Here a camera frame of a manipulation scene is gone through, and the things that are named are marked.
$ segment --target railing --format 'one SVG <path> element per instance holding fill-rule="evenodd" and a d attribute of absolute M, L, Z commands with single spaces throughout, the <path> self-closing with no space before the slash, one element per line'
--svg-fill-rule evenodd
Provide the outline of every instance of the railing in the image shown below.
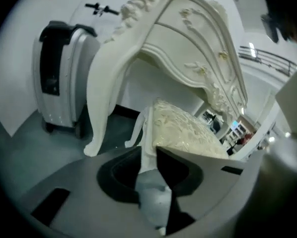
<path fill-rule="evenodd" d="M 238 52 L 240 58 L 266 65 L 267 67 L 275 69 L 288 77 L 297 71 L 296 63 L 281 56 L 258 49 L 255 49 L 255 54 L 256 57 L 253 57 L 251 54 L 251 49 L 245 46 L 240 46 L 240 50 Z"/>

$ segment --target white table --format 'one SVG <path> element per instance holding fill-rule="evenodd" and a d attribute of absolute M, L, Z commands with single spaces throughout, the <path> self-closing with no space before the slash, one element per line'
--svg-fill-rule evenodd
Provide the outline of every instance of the white table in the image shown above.
<path fill-rule="evenodd" d="M 124 74 L 136 58 L 189 87 L 206 109 L 224 120 L 222 138 L 246 107 L 247 94 L 224 8 L 204 0 L 130 0 L 122 24 L 94 57 L 87 83 L 93 139 L 84 150 L 95 156 L 107 117 L 116 105 Z"/>

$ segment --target silver suitcase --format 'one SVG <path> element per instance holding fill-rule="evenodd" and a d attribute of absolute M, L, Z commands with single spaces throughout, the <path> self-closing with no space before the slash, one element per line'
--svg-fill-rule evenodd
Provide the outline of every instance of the silver suitcase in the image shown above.
<path fill-rule="evenodd" d="M 50 21 L 34 41 L 32 69 L 43 128 L 75 127 L 82 137 L 81 113 L 94 55 L 100 48 L 93 28 Z"/>

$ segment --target gray floor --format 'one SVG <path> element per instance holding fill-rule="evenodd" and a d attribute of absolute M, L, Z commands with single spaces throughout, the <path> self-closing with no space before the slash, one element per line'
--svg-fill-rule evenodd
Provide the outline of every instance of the gray floor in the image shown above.
<path fill-rule="evenodd" d="M 111 115 L 99 153 L 124 147 L 135 124 L 134 119 Z M 12 200 L 73 161 L 87 158 L 83 149 L 91 141 L 92 130 L 87 120 L 86 136 L 79 140 L 68 130 L 47 134 L 41 127 L 38 112 L 11 138 L 0 123 L 0 180 Z"/>

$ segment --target floral seat cushion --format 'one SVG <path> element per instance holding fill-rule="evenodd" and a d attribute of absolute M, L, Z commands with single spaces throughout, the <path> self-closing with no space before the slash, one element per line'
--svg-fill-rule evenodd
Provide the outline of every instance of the floral seat cushion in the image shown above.
<path fill-rule="evenodd" d="M 152 145 L 228 159 L 222 144 L 204 122 L 161 99 L 156 99 L 153 106 Z"/>

